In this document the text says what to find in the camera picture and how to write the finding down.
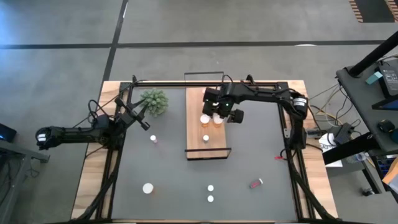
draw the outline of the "white cylinder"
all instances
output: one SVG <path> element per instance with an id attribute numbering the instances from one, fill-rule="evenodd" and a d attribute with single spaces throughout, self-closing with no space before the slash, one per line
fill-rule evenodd
<path id="1" fill-rule="evenodd" d="M 214 201 L 214 197 L 209 195 L 209 197 L 207 197 L 207 201 L 208 202 L 213 202 Z"/>
<path id="2" fill-rule="evenodd" d="M 156 136 L 154 136 L 154 135 L 150 136 L 150 140 L 153 141 L 154 143 L 157 143 Z"/>
<path id="3" fill-rule="evenodd" d="M 207 125 L 210 122 L 210 117 L 203 114 L 200 116 L 200 122 L 202 123 L 202 125 Z"/>
<path id="4" fill-rule="evenodd" d="M 218 114 L 213 114 L 213 121 L 216 125 L 221 125 L 224 121 L 224 118 L 220 118 Z"/>
<path id="5" fill-rule="evenodd" d="M 210 192 L 212 192 L 212 191 L 214 191 L 214 187 L 213 187 L 212 185 L 209 185 L 209 186 L 207 187 L 207 190 L 210 191 Z"/>
<path id="6" fill-rule="evenodd" d="M 142 187 L 142 191 L 145 194 L 150 194 L 152 193 L 152 191 L 154 190 L 154 186 L 151 183 L 146 183 L 144 184 L 144 186 Z"/>
<path id="7" fill-rule="evenodd" d="M 207 134 L 205 134 L 205 135 L 203 136 L 203 142 L 204 142 L 204 143 L 208 143 L 208 141 L 209 141 L 209 136 L 208 136 Z"/>

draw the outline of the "red object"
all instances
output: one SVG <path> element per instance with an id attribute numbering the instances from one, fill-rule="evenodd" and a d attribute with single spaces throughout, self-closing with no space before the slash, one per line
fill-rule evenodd
<path id="1" fill-rule="evenodd" d="M 250 183 L 250 188 L 253 189 L 257 186 L 260 186 L 261 184 L 262 184 L 262 180 L 261 180 L 261 178 L 258 178 L 257 180 Z"/>

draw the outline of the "wooden board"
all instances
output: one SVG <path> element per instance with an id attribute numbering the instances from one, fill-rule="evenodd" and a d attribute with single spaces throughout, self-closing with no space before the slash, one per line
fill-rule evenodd
<path id="1" fill-rule="evenodd" d="M 100 98 L 102 99 L 104 97 L 104 99 L 107 98 L 110 100 L 112 97 L 117 95 L 119 91 L 119 85 L 121 82 L 123 81 L 104 82 Z M 159 81 L 144 81 L 144 82 L 156 83 Z M 180 82 L 181 84 L 184 84 L 186 81 L 161 81 L 161 82 Z M 199 80 L 199 81 L 189 81 L 189 82 L 211 83 L 218 81 Z M 261 80 L 256 82 L 258 83 L 287 82 L 289 84 L 289 88 L 293 88 L 294 90 L 303 93 L 304 95 L 307 96 L 307 91 L 303 80 Z M 106 108 L 109 108 L 114 112 L 114 110 L 116 109 L 116 105 L 114 103 L 110 103 L 109 106 L 107 106 Z M 289 118 L 287 116 L 285 116 L 285 119 L 287 123 L 289 123 Z M 312 115 L 308 113 L 308 116 L 304 121 L 304 128 L 314 128 L 314 127 L 315 127 L 315 122 L 312 118 Z M 307 172 L 307 177 L 311 191 L 314 193 L 319 202 L 324 206 L 324 208 L 328 211 L 328 213 L 330 213 L 334 217 L 337 217 L 338 214 L 336 211 L 335 201 L 333 199 L 333 195 L 331 192 L 328 174 L 326 173 L 325 163 L 323 162 L 322 152 L 320 152 L 318 149 L 307 147 L 306 149 L 303 150 L 303 157 L 304 157 L 305 169 Z M 81 179 L 78 186 L 78 191 L 76 194 L 75 206 L 73 207 L 71 218 L 76 218 L 79 215 L 81 215 L 81 213 L 92 202 L 92 200 L 95 198 L 96 194 L 98 193 L 101 186 L 102 173 L 104 170 L 105 160 L 106 160 L 106 153 L 104 153 L 104 151 L 98 152 L 96 157 L 91 157 L 91 158 L 89 157 L 86 159 L 83 166 Z M 302 203 L 302 209 L 304 212 L 304 217 L 308 218 L 309 216 L 308 216 L 307 204 L 305 201 L 304 193 L 302 192 L 302 190 L 300 190 L 299 194 Z M 107 211 L 108 210 L 103 210 L 104 217 L 106 217 Z M 148 221 L 161 222 L 162 220 L 148 220 Z"/>
<path id="2" fill-rule="evenodd" d="M 203 90 L 206 88 L 187 88 L 187 150 L 194 149 L 225 149 L 225 126 L 216 127 L 210 121 L 207 127 L 203 127 L 200 116 L 203 114 Z M 209 141 L 203 142 L 203 136 L 208 135 Z M 227 157 L 229 151 L 195 151 L 186 152 L 187 159 L 209 159 Z"/>

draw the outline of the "metal bracket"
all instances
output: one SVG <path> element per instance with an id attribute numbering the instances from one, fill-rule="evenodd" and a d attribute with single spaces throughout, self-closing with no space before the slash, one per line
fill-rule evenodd
<path id="1" fill-rule="evenodd" d="M 285 138 L 290 138 L 290 128 L 284 128 Z M 306 129 L 307 138 L 320 138 L 322 136 L 322 131 L 317 128 Z"/>
<path id="2" fill-rule="evenodd" d="M 284 136 L 285 138 L 290 138 L 290 128 L 289 129 L 284 128 Z"/>

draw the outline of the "white disc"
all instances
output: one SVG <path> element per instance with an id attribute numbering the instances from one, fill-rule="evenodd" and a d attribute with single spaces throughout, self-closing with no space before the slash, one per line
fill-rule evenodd
<path id="1" fill-rule="evenodd" d="M 214 197 L 209 195 L 209 197 L 207 197 L 207 201 L 208 202 L 213 202 L 214 201 Z"/>
<path id="2" fill-rule="evenodd" d="M 207 190 L 210 191 L 210 192 L 212 192 L 212 191 L 214 191 L 214 187 L 213 187 L 212 185 L 209 185 L 209 186 L 207 187 Z"/>
<path id="3" fill-rule="evenodd" d="M 151 183 L 146 183 L 142 187 L 142 191 L 144 191 L 145 194 L 150 194 L 154 190 L 154 186 Z"/>

